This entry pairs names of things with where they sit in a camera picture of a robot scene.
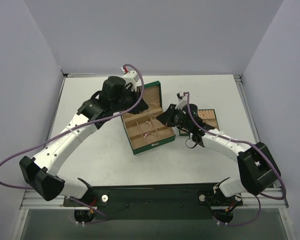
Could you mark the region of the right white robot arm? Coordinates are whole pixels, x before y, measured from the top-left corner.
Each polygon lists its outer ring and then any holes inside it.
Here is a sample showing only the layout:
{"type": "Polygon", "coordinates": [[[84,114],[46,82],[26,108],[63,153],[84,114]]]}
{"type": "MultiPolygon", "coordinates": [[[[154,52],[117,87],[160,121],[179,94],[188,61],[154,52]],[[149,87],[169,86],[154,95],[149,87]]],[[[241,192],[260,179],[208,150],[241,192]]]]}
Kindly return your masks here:
{"type": "Polygon", "coordinates": [[[215,150],[237,163],[239,176],[228,177],[213,187],[219,198],[241,193],[257,196],[276,181],[282,181],[280,170],[264,143],[251,144],[223,134],[200,118],[195,104],[182,108],[171,104],[156,119],[166,127],[176,127],[188,133],[196,145],[215,150]]]}

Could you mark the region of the green jewelry box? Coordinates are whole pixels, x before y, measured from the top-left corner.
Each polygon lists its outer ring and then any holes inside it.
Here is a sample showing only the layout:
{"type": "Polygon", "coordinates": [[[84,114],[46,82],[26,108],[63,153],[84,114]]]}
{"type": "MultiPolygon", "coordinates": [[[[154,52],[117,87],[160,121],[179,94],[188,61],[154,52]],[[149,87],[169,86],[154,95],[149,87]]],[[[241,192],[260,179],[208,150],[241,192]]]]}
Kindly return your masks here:
{"type": "Polygon", "coordinates": [[[163,113],[159,81],[144,85],[143,100],[148,109],[139,114],[126,113],[121,121],[134,155],[160,147],[176,139],[174,130],[156,119],[163,113]]]}

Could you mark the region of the green tray with compartments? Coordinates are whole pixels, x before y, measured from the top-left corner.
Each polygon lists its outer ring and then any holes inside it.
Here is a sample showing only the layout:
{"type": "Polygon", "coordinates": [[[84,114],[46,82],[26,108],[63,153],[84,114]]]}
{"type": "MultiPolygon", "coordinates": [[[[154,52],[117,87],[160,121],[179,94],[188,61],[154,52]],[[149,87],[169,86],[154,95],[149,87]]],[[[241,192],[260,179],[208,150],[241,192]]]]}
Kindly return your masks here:
{"type": "Polygon", "coordinates": [[[197,114],[204,123],[211,125],[219,130],[219,124],[214,109],[198,109],[197,114]]]}

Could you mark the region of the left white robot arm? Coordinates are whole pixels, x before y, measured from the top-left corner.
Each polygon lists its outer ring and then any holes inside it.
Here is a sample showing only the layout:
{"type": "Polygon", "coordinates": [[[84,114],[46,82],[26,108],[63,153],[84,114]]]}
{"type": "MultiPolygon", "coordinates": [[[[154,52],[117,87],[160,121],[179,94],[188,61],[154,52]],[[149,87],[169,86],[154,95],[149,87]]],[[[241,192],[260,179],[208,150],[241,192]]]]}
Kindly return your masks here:
{"type": "Polygon", "coordinates": [[[137,86],[138,81],[140,76],[135,71],[121,77],[108,77],[102,89],[83,102],[55,140],[33,157],[25,156],[20,160],[25,182],[46,201],[62,195],[74,197],[82,206],[90,204],[93,194],[87,182],[83,179],[64,180],[57,174],[75,149],[115,113],[139,114],[148,109],[141,97],[142,88],[137,86]]]}

